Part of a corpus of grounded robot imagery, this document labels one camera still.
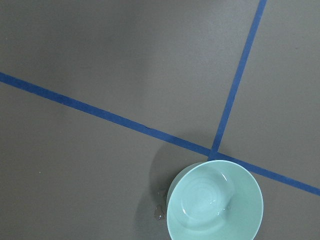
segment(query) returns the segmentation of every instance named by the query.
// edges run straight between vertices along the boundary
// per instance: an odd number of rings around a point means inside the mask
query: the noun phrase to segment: gray floor
[[[0,72],[210,148],[257,0],[2,1]],[[320,188],[320,2],[267,2],[219,151]],[[168,240],[201,154],[0,83],[2,239]],[[254,175],[256,240],[320,239],[319,196]]]

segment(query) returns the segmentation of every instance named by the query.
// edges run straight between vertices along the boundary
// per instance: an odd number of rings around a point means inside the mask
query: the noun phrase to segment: blue stripe
[[[276,180],[276,181],[281,182],[283,184],[287,184],[287,185],[290,185],[290,186],[295,187],[297,189],[301,189],[301,190],[304,190],[304,191],[309,192],[311,194],[315,194],[315,195],[320,196],[320,189],[319,188],[316,188],[314,186],[311,186],[311,185],[305,184],[303,182],[294,180],[290,177],[280,175],[280,174],[275,173],[273,171],[269,171],[269,170],[264,169],[262,167],[255,166],[255,165],[247,163],[245,161],[241,161],[241,160],[236,159],[234,157],[227,156],[225,154],[217,152],[214,155],[214,159],[228,160],[228,161],[234,162],[234,163],[241,165],[242,167],[244,167],[248,171],[253,172],[255,174],[262,175],[266,178]]]
[[[3,82],[5,84],[8,84],[10,86],[16,87],[18,89],[27,91],[32,94],[36,94],[40,97],[52,100],[54,102],[57,102],[59,104],[66,105],[68,107],[80,110],[82,112],[85,112],[87,114],[91,114],[93,116],[108,120],[110,122],[113,122],[115,124],[119,124],[121,126],[127,127],[129,129],[135,130],[137,132],[152,136],[156,139],[163,140],[165,142],[180,146],[182,148],[191,150],[193,152],[208,156],[210,149],[200,146],[198,144],[195,144],[193,142],[181,139],[179,137],[170,135],[168,133],[165,133],[163,131],[159,131],[153,128],[149,128],[143,124],[140,124],[138,122],[129,120],[127,118],[124,118],[122,116],[113,114],[109,111],[102,110],[100,108],[97,108],[95,106],[91,106],[89,104],[86,104],[84,102],[75,100],[73,98],[61,95],[59,93],[50,91],[48,89],[45,89],[43,87],[34,85],[32,83],[17,79],[15,77],[6,75],[4,73],[0,72],[0,82]]]
[[[226,126],[227,126],[227,122],[228,122],[228,119],[229,119],[229,116],[230,116],[231,108],[232,108],[232,106],[234,104],[235,97],[236,97],[236,94],[237,94],[237,91],[238,91],[238,87],[239,87],[242,75],[244,73],[244,70],[245,70],[245,67],[246,67],[246,63],[247,63],[247,60],[248,60],[248,57],[249,57],[249,53],[250,53],[252,44],[254,42],[254,39],[255,39],[255,36],[256,36],[257,30],[258,30],[258,26],[259,26],[259,23],[260,23],[260,20],[261,20],[262,14],[263,14],[265,6],[266,6],[266,3],[267,3],[267,0],[260,0],[259,5],[257,7],[257,10],[256,10],[256,13],[255,13],[255,16],[254,16],[254,19],[253,19],[253,22],[252,22],[248,37],[247,37],[246,42],[245,42],[244,49],[243,49],[243,52],[242,52],[242,55],[241,55],[237,70],[235,72],[235,76],[234,76],[234,79],[233,79],[233,83],[231,85],[229,96],[227,98],[227,101],[226,101],[226,104],[225,104],[225,107],[224,107],[224,111],[223,111],[223,114],[222,114],[218,129],[216,131],[216,135],[215,135],[215,138],[214,138],[214,141],[213,141],[213,145],[212,145],[211,152],[209,154],[208,160],[211,160],[213,155],[215,153],[217,153],[218,150],[219,150],[219,146],[221,144],[222,137],[224,135],[224,132],[225,132],[225,129],[226,129]]]

